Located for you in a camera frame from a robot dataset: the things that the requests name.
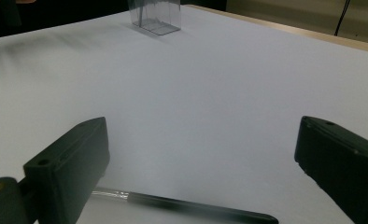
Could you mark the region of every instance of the black cable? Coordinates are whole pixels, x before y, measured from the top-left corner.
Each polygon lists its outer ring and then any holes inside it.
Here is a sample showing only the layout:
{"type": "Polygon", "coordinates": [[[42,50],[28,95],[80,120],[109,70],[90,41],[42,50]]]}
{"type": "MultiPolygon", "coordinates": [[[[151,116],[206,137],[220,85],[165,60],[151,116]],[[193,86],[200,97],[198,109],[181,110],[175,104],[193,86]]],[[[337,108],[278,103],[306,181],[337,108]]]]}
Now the black cable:
{"type": "Polygon", "coordinates": [[[345,2],[344,10],[342,11],[341,18],[339,19],[338,25],[336,26],[334,35],[338,35],[338,31],[339,31],[339,28],[341,27],[342,20],[344,19],[345,14],[347,13],[347,8],[349,7],[349,3],[350,3],[350,0],[347,0],[345,2]]]}

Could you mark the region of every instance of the white table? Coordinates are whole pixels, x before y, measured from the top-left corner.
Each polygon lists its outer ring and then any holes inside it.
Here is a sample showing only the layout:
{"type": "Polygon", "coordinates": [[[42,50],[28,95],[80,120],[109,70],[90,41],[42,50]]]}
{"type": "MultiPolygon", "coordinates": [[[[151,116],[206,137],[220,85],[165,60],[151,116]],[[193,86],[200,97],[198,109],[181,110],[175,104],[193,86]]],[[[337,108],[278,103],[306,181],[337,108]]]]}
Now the white table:
{"type": "MultiPolygon", "coordinates": [[[[293,154],[303,115],[368,139],[367,51],[189,7],[170,35],[129,19],[0,38],[0,176],[22,179],[37,152],[105,116],[112,159],[101,186],[282,224],[352,223],[293,154]]],[[[142,223],[123,211],[90,199],[78,223],[142,223]]]]}

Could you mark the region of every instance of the silver ferrule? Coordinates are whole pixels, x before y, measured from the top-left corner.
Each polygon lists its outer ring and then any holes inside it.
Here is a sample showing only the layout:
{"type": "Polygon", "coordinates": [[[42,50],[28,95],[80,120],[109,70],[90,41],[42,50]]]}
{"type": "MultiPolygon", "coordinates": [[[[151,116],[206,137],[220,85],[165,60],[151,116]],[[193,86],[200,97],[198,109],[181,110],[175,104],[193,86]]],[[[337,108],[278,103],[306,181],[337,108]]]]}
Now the silver ferrule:
{"type": "Polygon", "coordinates": [[[102,198],[109,198],[109,199],[119,199],[124,200],[125,202],[128,200],[130,192],[117,190],[117,189],[104,189],[96,187],[92,195],[102,197],[102,198]]]}

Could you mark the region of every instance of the transparent box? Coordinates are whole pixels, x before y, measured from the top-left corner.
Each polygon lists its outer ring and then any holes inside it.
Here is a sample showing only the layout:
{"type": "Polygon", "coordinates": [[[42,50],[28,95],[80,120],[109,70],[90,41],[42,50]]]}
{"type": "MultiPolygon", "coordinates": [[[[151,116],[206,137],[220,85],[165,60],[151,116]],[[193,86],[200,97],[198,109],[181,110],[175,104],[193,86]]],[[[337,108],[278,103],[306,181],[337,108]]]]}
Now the transparent box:
{"type": "Polygon", "coordinates": [[[132,23],[156,35],[181,28],[180,0],[128,0],[132,23]]]}

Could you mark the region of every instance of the wooden table edge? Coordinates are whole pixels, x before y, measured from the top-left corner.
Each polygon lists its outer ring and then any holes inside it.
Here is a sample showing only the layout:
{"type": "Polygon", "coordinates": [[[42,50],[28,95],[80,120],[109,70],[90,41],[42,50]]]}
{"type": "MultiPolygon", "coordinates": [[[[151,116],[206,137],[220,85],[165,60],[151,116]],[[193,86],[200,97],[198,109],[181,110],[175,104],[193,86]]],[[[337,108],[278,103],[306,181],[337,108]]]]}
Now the wooden table edge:
{"type": "Polygon", "coordinates": [[[259,24],[259,25],[272,27],[277,30],[285,31],[291,34],[304,35],[304,36],[312,37],[318,40],[323,40],[323,41],[327,41],[330,43],[350,47],[353,49],[362,49],[362,50],[368,51],[368,43],[361,42],[358,40],[347,39],[347,38],[343,38],[343,37],[335,36],[335,35],[326,35],[326,34],[314,32],[314,31],[309,31],[309,30],[305,30],[301,28],[296,28],[296,27],[292,27],[288,25],[271,22],[271,21],[262,21],[262,20],[258,20],[258,19],[254,19],[254,18],[250,18],[246,16],[236,15],[236,14],[229,13],[229,12],[218,11],[216,9],[211,9],[207,7],[198,7],[196,5],[186,5],[186,7],[193,7],[193,8],[201,9],[204,11],[216,13],[222,16],[238,19],[240,21],[248,21],[248,22],[259,24]]]}

